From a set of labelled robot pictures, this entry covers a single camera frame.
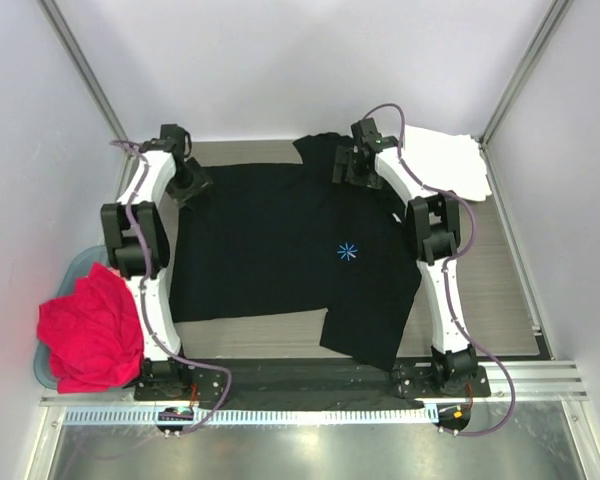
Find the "black t-shirt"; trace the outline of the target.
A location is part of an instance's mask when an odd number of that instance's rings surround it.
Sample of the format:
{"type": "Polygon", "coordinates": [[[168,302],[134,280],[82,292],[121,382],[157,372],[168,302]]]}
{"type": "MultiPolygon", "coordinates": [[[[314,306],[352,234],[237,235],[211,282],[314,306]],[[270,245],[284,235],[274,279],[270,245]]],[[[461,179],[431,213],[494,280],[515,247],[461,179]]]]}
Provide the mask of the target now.
{"type": "Polygon", "coordinates": [[[210,168],[210,190],[179,213],[173,320],[322,310],[323,347],[392,369],[421,275],[386,196],[333,181],[352,144],[306,136],[297,164],[210,168]]]}

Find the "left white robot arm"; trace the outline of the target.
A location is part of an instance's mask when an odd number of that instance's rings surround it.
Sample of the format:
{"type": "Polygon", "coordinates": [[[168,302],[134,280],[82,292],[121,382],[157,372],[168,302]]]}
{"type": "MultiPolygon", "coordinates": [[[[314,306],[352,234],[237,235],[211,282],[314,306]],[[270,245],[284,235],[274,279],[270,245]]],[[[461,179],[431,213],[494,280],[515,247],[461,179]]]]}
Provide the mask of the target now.
{"type": "Polygon", "coordinates": [[[179,361],[184,351],[169,305],[171,251],[159,203],[168,196],[176,207],[187,207],[212,180],[178,124],[163,124],[158,137],[144,142],[112,144],[137,162],[117,200],[100,210],[109,264],[131,292],[142,331],[140,373],[129,385],[137,400],[180,400],[193,390],[193,368],[179,361]]]}

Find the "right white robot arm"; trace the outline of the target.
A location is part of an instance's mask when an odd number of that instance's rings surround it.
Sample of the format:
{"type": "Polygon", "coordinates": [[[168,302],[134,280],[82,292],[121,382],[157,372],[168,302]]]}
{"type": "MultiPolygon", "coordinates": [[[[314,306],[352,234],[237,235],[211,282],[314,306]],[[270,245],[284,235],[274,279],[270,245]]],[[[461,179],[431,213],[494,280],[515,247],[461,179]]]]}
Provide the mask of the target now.
{"type": "Polygon", "coordinates": [[[404,159],[404,134],[384,136],[367,115],[351,125],[353,145],[336,150],[332,181],[373,190],[389,189],[404,204],[403,228],[432,315],[429,381],[442,395],[470,394],[478,376],[475,345],[469,339],[457,283],[461,245],[460,207],[455,193],[421,180],[404,159]]]}

